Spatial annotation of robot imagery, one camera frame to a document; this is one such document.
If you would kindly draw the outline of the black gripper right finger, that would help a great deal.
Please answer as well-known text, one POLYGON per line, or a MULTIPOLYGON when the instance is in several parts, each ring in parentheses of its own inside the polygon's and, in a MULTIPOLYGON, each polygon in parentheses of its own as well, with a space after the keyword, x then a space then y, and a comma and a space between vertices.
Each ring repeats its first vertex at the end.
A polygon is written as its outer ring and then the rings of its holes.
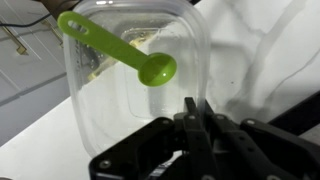
POLYGON ((206 99, 204 99, 200 104, 200 113, 203 117, 214 115, 213 108, 206 99))

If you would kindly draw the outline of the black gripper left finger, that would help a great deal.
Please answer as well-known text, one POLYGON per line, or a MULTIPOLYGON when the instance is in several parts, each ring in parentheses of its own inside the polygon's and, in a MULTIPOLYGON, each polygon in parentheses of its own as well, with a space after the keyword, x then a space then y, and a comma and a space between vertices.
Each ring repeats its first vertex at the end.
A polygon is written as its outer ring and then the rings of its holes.
POLYGON ((195 117, 199 116, 199 111, 196 106, 196 103, 192 97, 184 98, 185 110, 188 115, 193 115, 195 117))

